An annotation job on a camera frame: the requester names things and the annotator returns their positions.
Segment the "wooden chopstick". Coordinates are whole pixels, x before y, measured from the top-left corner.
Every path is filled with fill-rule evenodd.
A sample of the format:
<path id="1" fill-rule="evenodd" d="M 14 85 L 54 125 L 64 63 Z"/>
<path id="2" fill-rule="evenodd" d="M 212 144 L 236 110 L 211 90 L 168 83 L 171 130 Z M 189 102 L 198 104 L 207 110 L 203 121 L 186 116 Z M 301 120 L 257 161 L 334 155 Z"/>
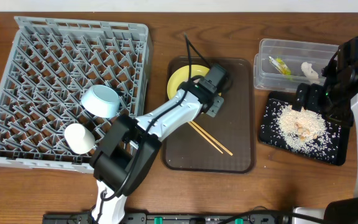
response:
<path id="1" fill-rule="evenodd" d="M 222 150 L 222 152 L 225 151 L 230 156 L 233 156 L 233 153 L 227 147 L 225 147 L 223 144 L 221 144 L 216 138 L 214 138 L 212 135 L 210 135 L 210 133 L 208 133 L 200 125 L 198 125 L 194 121 L 190 121 L 189 123 L 194 124 L 203 134 L 205 134 L 213 143 L 215 143 L 215 145 L 217 145 L 217 147 L 220 148 L 220 150 Z"/>
<path id="2" fill-rule="evenodd" d="M 188 123 L 201 137 L 203 137 L 211 146 L 213 146 L 216 150 L 218 150 L 221 154 L 223 154 L 222 150 L 215 145 L 205 134 L 203 134 L 194 124 Z"/>

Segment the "rice leftovers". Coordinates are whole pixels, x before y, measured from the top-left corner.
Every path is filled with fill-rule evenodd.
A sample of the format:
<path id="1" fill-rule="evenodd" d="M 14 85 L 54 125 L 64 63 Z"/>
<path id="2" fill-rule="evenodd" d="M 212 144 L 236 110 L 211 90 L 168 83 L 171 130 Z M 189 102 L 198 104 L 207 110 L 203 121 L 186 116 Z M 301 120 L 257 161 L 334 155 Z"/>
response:
<path id="1" fill-rule="evenodd" d="M 307 156 L 327 156 L 338 149 L 341 128 L 325 121 L 320 114 L 295 111 L 292 105 L 269 99 L 262 117 L 259 138 L 262 142 Z"/>

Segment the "yellow plate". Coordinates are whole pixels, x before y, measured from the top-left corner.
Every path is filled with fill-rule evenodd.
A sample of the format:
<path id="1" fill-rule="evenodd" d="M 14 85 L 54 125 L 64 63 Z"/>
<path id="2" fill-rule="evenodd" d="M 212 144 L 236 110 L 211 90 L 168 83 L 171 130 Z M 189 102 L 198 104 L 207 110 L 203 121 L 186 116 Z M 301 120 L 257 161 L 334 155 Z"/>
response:
<path id="1" fill-rule="evenodd" d="M 191 66 L 191 77 L 195 77 L 197 75 L 201 75 L 205 77 L 206 74 L 209 72 L 209 68 L 202 66 L 202 65 L 192 65 Z M 167 84 L 167 95 L 170 101 L 173 100 L 180 100 L 184 93 L 184 90 L 180 90 L 179 94 L 177 95 L 178 87 L 183 82 L 188 81 L 188 74 L 189 74 L 189 66 L 185 65 L 178 70 L 176 70 L 171 77 L 169 78 Z"/>

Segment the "white tissue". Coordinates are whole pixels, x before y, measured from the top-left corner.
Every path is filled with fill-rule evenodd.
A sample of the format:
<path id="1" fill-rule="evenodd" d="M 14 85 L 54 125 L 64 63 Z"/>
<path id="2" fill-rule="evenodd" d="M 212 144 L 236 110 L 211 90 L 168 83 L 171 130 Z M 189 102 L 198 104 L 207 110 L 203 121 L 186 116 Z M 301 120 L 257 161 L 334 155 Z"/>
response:
<path id="1" fill-rule="evenodd" d="M 305 75 L 305 77 L 309 80 L 312 84 L 319 83 L 319 75 L 316 71 L 312 69 L 312 64 L 308 62 L 303 62 L 301 64 L 301 71 Z"/>

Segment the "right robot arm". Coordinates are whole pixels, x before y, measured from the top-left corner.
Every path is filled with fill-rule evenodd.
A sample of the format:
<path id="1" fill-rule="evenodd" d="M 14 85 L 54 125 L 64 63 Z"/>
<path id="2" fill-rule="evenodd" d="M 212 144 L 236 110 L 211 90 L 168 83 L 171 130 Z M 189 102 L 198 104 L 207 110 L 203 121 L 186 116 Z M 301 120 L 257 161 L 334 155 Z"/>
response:
<path id="1" fill-rule="evenodd" d="M 358 61 L 328 65 L 324 85 L 302 83 L 296 91 L 295 110 L 321 113 L 343 126 L 356 126 L 357 179 L 351 199 L 331 202 L 324 210 L 299 207 L 295 213 L 321 218 L 329 223 L 358 223 Z"/>

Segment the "white paper cup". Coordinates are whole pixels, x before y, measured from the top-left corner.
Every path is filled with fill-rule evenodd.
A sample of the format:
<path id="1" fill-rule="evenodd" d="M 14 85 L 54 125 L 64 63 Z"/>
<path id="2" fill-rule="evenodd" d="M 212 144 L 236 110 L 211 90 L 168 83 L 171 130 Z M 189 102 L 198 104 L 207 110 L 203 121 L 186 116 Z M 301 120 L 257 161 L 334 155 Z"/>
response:
<path id="1" fill-rule="evenodd" d="M 86 154 L 96 145 L 93 134 L 79 123 L 67 126 L 64 137 L 75 154 Z"/>

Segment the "green snack wrapper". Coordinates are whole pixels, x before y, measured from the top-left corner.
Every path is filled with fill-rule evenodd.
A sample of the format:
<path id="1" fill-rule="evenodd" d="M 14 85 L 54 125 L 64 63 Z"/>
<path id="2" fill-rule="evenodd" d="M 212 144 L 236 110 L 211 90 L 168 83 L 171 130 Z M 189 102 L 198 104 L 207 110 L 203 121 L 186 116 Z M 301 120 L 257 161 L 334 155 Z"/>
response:
<path id="1" fill-rule="evenodd" d="M 291 70 L 285 64 L 285 62 L 280 58 L 273 58 L 271 56 L 268 57 L 269 62 L 273 65 L 273 67 L 278 70 L 282 75 L 290 76 Z"/>

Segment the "light blue bowl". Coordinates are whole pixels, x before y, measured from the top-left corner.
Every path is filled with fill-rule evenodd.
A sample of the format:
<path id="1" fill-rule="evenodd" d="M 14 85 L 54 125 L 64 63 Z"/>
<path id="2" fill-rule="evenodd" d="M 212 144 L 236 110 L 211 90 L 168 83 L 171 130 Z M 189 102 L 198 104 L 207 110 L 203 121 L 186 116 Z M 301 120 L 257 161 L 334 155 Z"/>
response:
<path id="1" fill-rule="evenodd" d="M 113 118 L 119 111 L 119 95 L 110 87 L 93 85 L 81 97 L 83 107 L 101 118 Z"/>

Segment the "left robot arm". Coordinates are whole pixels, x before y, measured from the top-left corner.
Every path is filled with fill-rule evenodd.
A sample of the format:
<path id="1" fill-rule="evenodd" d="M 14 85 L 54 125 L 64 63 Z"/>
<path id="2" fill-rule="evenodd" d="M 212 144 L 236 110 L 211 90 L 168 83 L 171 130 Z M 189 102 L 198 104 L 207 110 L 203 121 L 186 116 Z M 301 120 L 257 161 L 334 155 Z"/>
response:
<path id="1" fill-rule="evenodd" d="M 199 114 L 214 110 L 223 85 L 205 78 L 179 85 L 175 96 L 136 118 L 120 115 L 102 138 L 90 165 L 99 196 L 92 216 L 96 223 L 119 223 L 127 197 L 143 182 L 163 140 Z"/>

